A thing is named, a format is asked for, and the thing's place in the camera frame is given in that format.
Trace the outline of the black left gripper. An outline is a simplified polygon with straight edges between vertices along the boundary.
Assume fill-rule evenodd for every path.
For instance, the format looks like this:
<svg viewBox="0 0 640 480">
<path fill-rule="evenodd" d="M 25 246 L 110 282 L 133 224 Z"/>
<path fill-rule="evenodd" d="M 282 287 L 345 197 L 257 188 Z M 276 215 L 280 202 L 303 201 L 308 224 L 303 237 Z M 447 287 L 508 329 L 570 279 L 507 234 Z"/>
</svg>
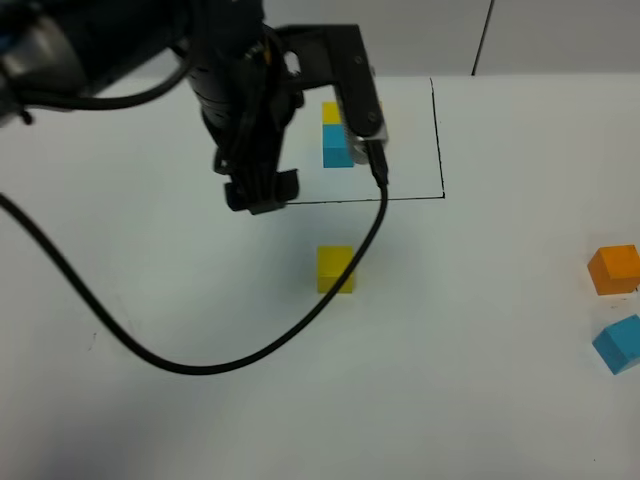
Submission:
<svg viewBox="0 0 640 480">
<path fill-rule="evenodd" d="M 282 54 L 261 1 L 200 1 L 189 84 L 216 151 L 215 173 L 228 178 L 232 211 L 284 208 L 299 195 L 296 169 L 278 170 L 298 96 L 279 92 Z M 249 201 L 243 190 L 249 190 Z"/>
</svg>

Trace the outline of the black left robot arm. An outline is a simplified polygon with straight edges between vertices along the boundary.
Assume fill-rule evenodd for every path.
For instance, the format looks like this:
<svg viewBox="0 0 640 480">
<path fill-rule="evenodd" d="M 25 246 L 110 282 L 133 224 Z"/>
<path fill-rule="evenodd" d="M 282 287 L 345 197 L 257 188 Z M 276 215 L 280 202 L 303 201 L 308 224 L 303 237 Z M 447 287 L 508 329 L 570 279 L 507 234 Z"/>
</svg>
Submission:
<svg viewBox="0 0 640 480">
<path fill-rule="evenodd" d="M 1 118 L 129 109 L 187 81 L 230 209 L 280 209 L 299 193 L 278 168 L 299 98 L 264 19 L 259 1 L 5 1 Z"/>
</svg>

